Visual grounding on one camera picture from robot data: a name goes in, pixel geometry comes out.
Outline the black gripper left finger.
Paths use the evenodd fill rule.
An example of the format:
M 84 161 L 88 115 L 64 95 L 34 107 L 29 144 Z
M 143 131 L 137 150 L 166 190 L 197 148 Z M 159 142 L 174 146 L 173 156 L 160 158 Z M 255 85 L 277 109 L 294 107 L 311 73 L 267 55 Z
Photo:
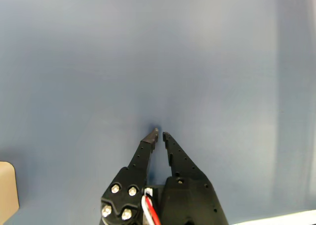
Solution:
M 159 131 L 153 129 L 139 143 L 128 166 L 119 170 L 101 197 L 101 225 L 141 225 L 141 199 L 147 187 L 150 157 Z

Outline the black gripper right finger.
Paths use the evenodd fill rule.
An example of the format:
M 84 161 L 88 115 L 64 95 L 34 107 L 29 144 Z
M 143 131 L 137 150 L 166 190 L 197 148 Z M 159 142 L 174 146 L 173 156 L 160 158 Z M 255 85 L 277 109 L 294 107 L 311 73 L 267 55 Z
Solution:
M 167 132 L 163 133 L 172 176 L 160 202 L 163 225 L 227 225 L 228 220 L 208 177 Z

